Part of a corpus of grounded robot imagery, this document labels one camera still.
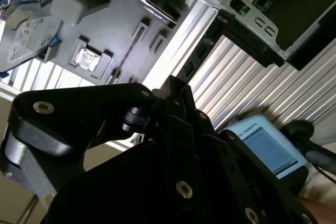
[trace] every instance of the hard drive label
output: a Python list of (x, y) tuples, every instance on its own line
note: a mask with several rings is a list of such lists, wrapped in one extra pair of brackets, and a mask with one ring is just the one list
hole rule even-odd
[(46, 48), (56, 35), (61, 21), (48, 16), (22, 23), (15, 35), (8, 62), (30, 57)]

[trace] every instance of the tablet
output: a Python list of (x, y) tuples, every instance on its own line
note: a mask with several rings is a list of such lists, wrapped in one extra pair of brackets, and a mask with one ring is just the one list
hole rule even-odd
[(226, 129), (233, 131), (279, 179), (307, 162), (263, 115), (251, 116)]

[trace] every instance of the screw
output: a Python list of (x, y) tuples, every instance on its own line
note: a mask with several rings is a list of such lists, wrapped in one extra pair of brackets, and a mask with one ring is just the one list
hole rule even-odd
[(145, 91), (145, 90), (142, 90), (142, 91), (141, 91), (141, 93), (142, 93), (143, 95), (145, 95), (145, 96), (149, 97), (149, 93), (148, 93), (147, 91)]
[(311, 221), (311, 219), (310, 219), (307, 215), (302, 214), (302, 216), (303, 216), (304, 220), (305, 220), (308, 224), (313, 224), (313, 222)]
[(52, 114), (55, 110), (54, 106), (49, 102), (35, 102), (33, 108), (37, 113), (44, 115)]
[(231, 139), (231, 140), (234, 140), (236, 139), (236, 137), (234, 136), (234, 134), (232, 134), (231, 132), (227, 133), (228, 137)]
[(204, 114), (203, 112), (200, 112), (200, 117), (203, 119), (206, 119), (206, 114)]
[(191, 186), (185, 181), (179, 181), (176, 184), (177, 192), (185, 199), (190, 199), (193, 196)]
[(256, 212), (252, 210), (252, 208), (249, 207), (245, 208), (245, 214), (253, 224), (259, 224), (259, 217), (256, 214)]

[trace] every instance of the black cable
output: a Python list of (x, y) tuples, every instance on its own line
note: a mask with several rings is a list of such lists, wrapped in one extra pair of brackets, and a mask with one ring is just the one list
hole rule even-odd
[(333, 179), (332, 177), (330, 177), (328, 174), (326, 174), (320, 167), (318, 166), (314, 166), (315, 169), (322, 174), (324, 177), (326, 177), (328, 180), (330, 180), (331, 182), (333, 182), (334, 184), (336, 184), (336, 180)]

